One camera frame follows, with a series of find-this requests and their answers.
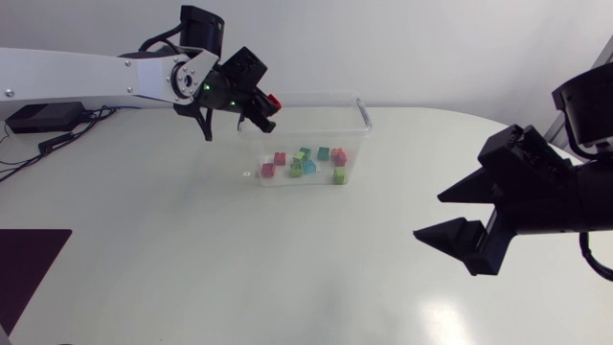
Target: red cube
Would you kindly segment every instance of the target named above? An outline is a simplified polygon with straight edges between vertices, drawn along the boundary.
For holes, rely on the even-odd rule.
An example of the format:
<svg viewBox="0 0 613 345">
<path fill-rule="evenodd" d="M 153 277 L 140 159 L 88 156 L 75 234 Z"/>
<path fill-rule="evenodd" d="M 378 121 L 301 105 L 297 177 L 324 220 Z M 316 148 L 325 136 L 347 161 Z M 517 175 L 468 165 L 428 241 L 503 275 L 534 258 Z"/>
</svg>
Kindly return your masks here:
<svg viewBox="0 0 613 345">
<path fill-rule="evenodd" d="M 285 165 L 285 152 L 275 153 L 275 165 L 280 165 L 280 166 Z"/>
<path fill-rule="evenodd" d="M 261 165 L 261 176 L 272 177 L 275 175 L 275 165 L 272 163 L 266 163 Z"/>
<path fill-rule="evenodd" d="M 345 167 L 345 163 L 347 163 L 347 154 L 345 154 L 345 152 L 342 150 L 339 150 L 334 163 L 337 167 Z"/>
</svg>

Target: table surface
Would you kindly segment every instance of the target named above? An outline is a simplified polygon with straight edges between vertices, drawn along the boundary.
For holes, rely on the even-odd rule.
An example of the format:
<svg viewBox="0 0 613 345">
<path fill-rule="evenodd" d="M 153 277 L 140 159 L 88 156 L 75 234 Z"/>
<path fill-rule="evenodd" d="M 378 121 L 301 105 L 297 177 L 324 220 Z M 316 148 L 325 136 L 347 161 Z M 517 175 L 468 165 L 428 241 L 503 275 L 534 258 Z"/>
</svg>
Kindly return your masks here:
<svg viewBox="0 0 613 345">
<path fill-rule="evenodd" d="M 170 109 L 126 110 L 0 184 L 5 228 L 71 228 L 13 344 L 604 344 L 610 283 L 578 236 L 515 238 L 497 277 L 413 231 L 489 205 L 437 193 L 479 167 L 504 126 L 424 108 L 369 108 L 346 186 L 259 186 L 236 116 L 213 143 Z M 0 146 L 35 155 L 39 134 Z M 610 235 L 593 236 L 595 255 Z"/>
</svg>

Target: transparent container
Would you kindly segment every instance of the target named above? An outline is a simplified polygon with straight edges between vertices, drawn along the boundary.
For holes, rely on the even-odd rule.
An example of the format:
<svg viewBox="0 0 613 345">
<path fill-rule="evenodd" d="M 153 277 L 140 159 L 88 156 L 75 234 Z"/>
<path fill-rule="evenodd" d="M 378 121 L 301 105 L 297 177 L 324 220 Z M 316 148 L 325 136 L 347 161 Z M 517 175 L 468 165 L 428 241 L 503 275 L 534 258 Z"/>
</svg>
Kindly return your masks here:
<svg viewBox="0 0 613 345">
<path fill-rule="evenodd" d="M 276 96 L 283 108 L 270 118 L 277 123 L 272 133 L 262 133 L 248 120 L 238 127 L 239 136 L 253 154 L 260 183 L 348 183 L 362 140 L 373 131 L 371 118 L 357 93 Z M 280 153 L 285 154 L 284 162 Z"/>
</svg>

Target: toy block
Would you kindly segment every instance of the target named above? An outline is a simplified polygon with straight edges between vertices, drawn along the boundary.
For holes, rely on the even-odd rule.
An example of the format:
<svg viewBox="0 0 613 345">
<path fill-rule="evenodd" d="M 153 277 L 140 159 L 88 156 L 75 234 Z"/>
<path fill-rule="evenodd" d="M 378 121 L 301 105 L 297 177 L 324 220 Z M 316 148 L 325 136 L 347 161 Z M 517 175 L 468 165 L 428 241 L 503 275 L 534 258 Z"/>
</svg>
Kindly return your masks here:
<svg viewBox="0 0 613 345">
<path fill-rule="evenodd" d="M 275 153 L 275 165 L 279 165 L 279 166 L 285 165 L 285 152 Z"/>
<path fill-rule="evenodd" d="M 334 184 L 345 183 L 345 167 L 334 168 Z"/>
<path fill-rule="evenodd" d="M 304 152 L 305 153 L 305 157 L 303 158 L 304 161 L 307 161 L 307 160 L 310 159 L 310 149 L 300 148 L 300 152 Z"/>
<path fill-rule="evenodd" d="M 261 165 L 261 176 L 272 177 L 275 175 L 275 165 L 272 163 L 266 163 Z"/>
<path fill-rule="evenodd" d="M 300 177 L 303 175 L 303 165 L 301 163 L 292 163 L 289 169 L 291 177 Z"/>
<path fill-rule="evenodd" d="M 305 171 L 305 174 L 315 173 L 317 167 L 315 167 L 315 163 L 313 163 L 313 161 L 307 160 L 305 163 L 303 163 L 303 170 Z"/>
<path fill-rule="evenodd" d="M 302 162 L 305 160 L 305 153 L 302 151 L 298 151 L 298 153 L 294 154 L 294 162 Z"/>
<path fill-rule="evenodd" d="M 329 160 L 329 148 L 319 148 L 317 151 L 317 159 L 323 161 Z"/>
<path fill-rule="evenodd" d="M 340 150 L 336 156 L 336 159 L 334 160 L 334 164 L 337 167 L 345 167 L 345 163 L 347 163 L 347 154 Z"/>
</svg>

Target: light blue cube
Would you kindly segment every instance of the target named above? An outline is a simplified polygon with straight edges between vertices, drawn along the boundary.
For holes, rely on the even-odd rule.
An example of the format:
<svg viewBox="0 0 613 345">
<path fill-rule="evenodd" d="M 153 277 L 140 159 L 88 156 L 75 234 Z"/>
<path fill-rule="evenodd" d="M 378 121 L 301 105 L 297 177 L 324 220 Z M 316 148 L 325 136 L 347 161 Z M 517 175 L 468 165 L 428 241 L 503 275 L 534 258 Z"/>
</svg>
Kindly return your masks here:
<svg viewBox="0 0 613 345">
<path fill-rule="evenodd" d="M 305 171 L 305 174 L 315 173 L 317 167 L 315 166 L 315 163 L 313 163 L 313 161 L 307 160 L 303 163 L 303 170 Z"/>
</svg>

